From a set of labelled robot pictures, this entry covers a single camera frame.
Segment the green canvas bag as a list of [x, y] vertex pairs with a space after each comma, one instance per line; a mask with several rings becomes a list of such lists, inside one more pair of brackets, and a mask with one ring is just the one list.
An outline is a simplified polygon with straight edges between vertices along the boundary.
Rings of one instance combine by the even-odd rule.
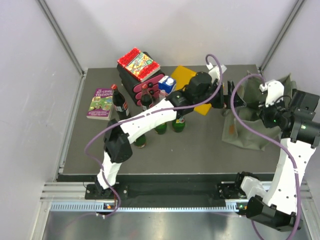
[[[258, 108], [258, 104], [266, 99], [259, 89], [260, 84], [262, 84], [261, 79], [258, 77], [251, 77], [239, 87], [237, 93], [246, 102], [246, 106], [236, 107], [235, 111], [238, 117], [248, 127], [262, 135], [276, 139], [281, 135], [280, 128], [278, 126], [266, 128], [259, 117], [260, 110]], [[222, 116], [224, 117], [224, 125], [221, 136], [221, 140], [223, 142], [243, 149], [260, 151], [263, 151], [270, 143], [263, 137], [254, 134], [243, 127], [235, 118], [232, 110], [222, 110]]]

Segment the green perrier bottle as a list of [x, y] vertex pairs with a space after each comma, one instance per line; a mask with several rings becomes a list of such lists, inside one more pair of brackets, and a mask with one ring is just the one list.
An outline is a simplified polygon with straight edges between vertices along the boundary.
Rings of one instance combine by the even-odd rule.
[[163, 135], [167, 131], [167, 123], [162, 123], [154, 128], [155, 132], [159, 135]]
[[185, 125], [186, 125], [186, 121], [185, 121], [185, 117], [182, 116], [178, 119], [175, 119], [171, 122], [172, 128], [176, 133], [180, 133], [184, 130]]
[[134, 141], [134, 145], [137, 147], [137, 148], [143, 148], [145, 147], [146, 145], [146, 142], [147, 142], [147, 139], [146, 139], [146, 135], [145, 134], [142, 134], [141, 136], [139, 136], [135, 141]]

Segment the grape juice carton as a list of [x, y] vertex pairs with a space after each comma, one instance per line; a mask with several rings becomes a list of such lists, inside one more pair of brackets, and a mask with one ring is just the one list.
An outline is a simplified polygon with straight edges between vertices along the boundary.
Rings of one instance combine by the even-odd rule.
[[158, 81], [159, 100], [165, 99], [171, 92], [176, 90], [177, 82], [172, 77], [165, 75]]

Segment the cola bottle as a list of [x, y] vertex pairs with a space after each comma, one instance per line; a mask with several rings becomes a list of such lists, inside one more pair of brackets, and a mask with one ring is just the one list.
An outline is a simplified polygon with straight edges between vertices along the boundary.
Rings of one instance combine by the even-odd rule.
[[143, 112], [154, 106], [154, 99], [148, 90], [147, 84], [143, 84], [141, 87], [140, 103]]
[[119, 91], [116, 84], [111, 85], [112, 102], [120, 120], [127, 120], [131, 118], [127, 101], [123, 94]]

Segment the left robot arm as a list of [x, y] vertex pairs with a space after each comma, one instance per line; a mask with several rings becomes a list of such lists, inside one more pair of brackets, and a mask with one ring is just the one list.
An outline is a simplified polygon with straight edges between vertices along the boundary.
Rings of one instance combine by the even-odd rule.
[[191, 113], [200, 104], [216, 109], [246, 106], [238, 94], [231, 99], [234, 88], [234, 83], [228, 81], [228, 93], [224, 94], [219, 76], [197, 72], [182, 89], [170, 93], [150, 109], [126, 120], [110, 121], [103, 137], [102, 166], [95, 180], [97, 194], [105, 199], [113, 194], [120, 166], [132, 156], [131, 144], [143, 134]]

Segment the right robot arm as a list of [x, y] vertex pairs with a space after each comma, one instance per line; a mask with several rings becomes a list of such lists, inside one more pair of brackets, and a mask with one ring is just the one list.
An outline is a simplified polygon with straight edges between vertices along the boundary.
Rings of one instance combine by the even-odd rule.
[[288, 232], [301, 228], [297, 215], [298, 190], [307, 164], [320, 144], [320, 124], [313, 120], [320, 97], [296, 90], [288, 105], [282, 96], [271, 104], [260, 105], [260, 118], [265, 127], [280, 127], [278, 164], [268, 190], [250, 172], [237, 174], [233, 192], [239, 198], [248, 199], [245, 215], [248, 219]]

